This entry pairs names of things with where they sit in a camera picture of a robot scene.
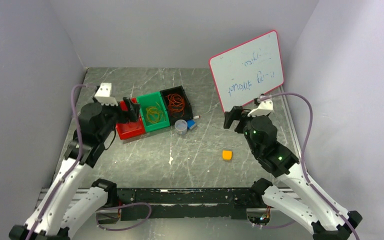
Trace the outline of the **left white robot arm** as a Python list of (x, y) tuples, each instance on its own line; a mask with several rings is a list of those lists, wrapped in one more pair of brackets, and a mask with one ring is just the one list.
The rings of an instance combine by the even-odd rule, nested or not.
[(106, 150), (105, 141), (118, 124), (137, 122), (140, 104), (129, 97), (93, 98), (75, 116), (76, 130), (64, 153), (57, 176), (33, 214), (22, 225), (14, 225), (11, 240), (70, 240), (79, 228), (102, 207), (119, 205), (117, 185), (96, 180), (86, 196), (70, 206), (84, 177)]

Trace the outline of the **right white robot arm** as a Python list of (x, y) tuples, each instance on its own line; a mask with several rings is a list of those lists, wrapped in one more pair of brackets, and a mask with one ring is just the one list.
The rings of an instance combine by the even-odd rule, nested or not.
[(319, 190), (303, 170), (298, 157), (278, 142), (278, 129), (266, 115), (249, 116), (242, 106), (224, 113), (225, 129), (238, 121), (235, 132), (242, 134), (250, 151), (262, 168), (283, 182), (300, 198), (282, 192), (265, 178), (250, 188), (250, 202), (255, 207), (273, 207), (304, 227), (314, 240), (347, 240), (362, 221), (357, 211), (349, 211)]

